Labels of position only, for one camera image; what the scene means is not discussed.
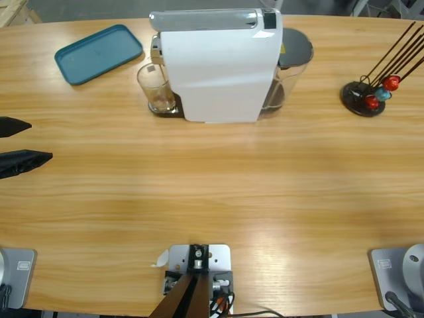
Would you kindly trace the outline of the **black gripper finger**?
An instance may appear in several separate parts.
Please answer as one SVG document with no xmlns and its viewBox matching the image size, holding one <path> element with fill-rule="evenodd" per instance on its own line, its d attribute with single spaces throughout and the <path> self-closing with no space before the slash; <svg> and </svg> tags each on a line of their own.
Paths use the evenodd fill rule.
<svg viewBox="0 0 424 318">
<path fill-rule="evenodd" d="M 1 179 L 17 176 L 39 168 L 53 158 L 53 153 L 15 150 L 1 153 Z"/>
<path fill-rule="evenodd" d="M 32 125 L 28 122 L 12 117 L 0 118 L 0 137 L 7 138 L 14 134 L 20 133 L 31 128 Z"/>
</svg>

